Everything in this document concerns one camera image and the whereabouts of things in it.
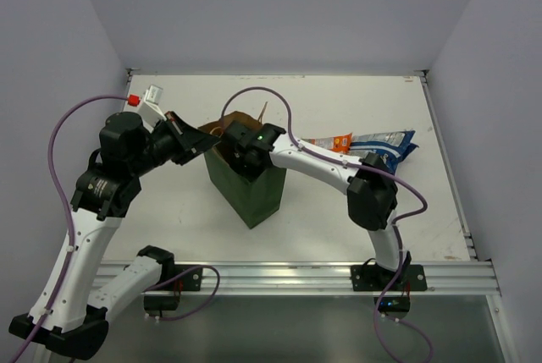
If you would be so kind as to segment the green paper bag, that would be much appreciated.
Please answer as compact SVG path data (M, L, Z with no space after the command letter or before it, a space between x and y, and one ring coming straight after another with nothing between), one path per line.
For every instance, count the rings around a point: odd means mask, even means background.
M233 160L233 150L226 145L223 137L226 128L233 121L239 121L250 129L258 129L264 125L261 118L253 118L247 113L239 111L223 113L218 120L199 128L203 132L220 138L218 145L207 151L204 158L208 176L215 188L245 225L248 228L255 228L279 210L286 170L273 165L257 179L246 179L234 171L230 165ZM284 128L276 125L274 127L275 141L286 135Z

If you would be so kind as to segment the orange snack packet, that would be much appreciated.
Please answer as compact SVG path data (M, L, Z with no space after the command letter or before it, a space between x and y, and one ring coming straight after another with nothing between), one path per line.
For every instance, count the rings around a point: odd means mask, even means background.
M346 154L350 150L351 139L352 133L324 138L303 138L305 142L308 142L317 147L344 154Z

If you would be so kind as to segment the blue snack packet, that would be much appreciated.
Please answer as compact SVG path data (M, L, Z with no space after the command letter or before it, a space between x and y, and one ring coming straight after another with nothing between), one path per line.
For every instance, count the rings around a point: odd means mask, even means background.
M419 145L409 143L406 146L381 147L379 151L390 173L395 174L399 164L418 148Z
M409 143L413 143L412 138L414 135L414 130L353 135L350 150L379 150L381 147L406 146Z

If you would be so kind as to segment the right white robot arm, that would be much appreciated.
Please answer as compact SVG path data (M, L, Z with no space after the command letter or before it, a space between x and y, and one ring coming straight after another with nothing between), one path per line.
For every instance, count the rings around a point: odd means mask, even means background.
M375 154L364 158L325 150L285 129L264 124L251 130L239 121L226 127L221 141L232 151L233 169L257 177L271 168L284 168L321 181L346 196L348 217L368 231L376 264L386 272L400 267L400 245L391 222L396 215L397 186Z

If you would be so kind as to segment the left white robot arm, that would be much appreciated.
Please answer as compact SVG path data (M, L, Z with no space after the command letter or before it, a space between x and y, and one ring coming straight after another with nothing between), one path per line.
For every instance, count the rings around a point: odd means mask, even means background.
M93 291L97 270L140 178L173 162L184 165L212 149L219 138L168 112L147 130L137 113L110 116L99 133L100 146L78 178L68 206L68 233L40 298L15 316L9 332L72 359L89 360L102 346L112 320L147 289L176 287L174 255L148 245L120 275Z

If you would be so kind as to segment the aluminium mounting rail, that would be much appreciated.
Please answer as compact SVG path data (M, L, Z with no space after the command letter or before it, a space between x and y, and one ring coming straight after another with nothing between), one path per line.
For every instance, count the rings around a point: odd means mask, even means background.
M220 296L375 296L354 262L217 262ZM408 268L408 291L389 295L498 295L493 265L481 261L425 262Z

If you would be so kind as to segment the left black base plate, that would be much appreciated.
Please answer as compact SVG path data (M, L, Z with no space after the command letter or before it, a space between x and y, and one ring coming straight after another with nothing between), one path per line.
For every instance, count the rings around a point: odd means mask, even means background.
M176 265L174 262L165 267L158 281L159 284L184 272L191 265ZM143 307L149 314L162 315L165 311L175 311L180 304L180 296L183 291L197 292L201 287L202 269L198 268L193 272L169 283L159 289L159 291L170 292L170 295L144 295Z

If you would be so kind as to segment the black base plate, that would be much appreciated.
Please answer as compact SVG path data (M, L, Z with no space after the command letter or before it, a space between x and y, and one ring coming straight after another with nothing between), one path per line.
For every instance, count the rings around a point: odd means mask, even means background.
M362 265L350 267L352 289L355 292L378 292L380 294L394 277L394 272L384 270L371 261L373 258L368 259ZM378 307L380 314L402 319L410 311L412 292L424 292L428 288L423 266L412 264L411 255L407 253L401 275L392 283L381 301L378 301L378 295L374 296L374 304Z
M165 267L158 281L159 284L184 272L191 265L176 265L174 262ZM159 289L159 291L170 292L170 295L144 295L143 307L149 314L162 315L165 311L175 311L180 304L180 296L183 291L197 292L201 287L202 269L198 268L193 272L169 283Z

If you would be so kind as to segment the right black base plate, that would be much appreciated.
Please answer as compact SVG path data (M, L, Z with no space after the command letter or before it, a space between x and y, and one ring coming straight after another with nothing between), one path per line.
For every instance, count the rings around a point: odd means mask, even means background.
M355 292L378 292L380 294L394 277L394 272L384 270L371 261L373 258L368 259L362 265L350 267L352 289ZM374 304L378 307L380 314L402 319L410 311L412 292L424 292L428 288L423 266L412 264L411 255L407 253L401 275L392 283L381 301L378 301L378 295L374 296Z

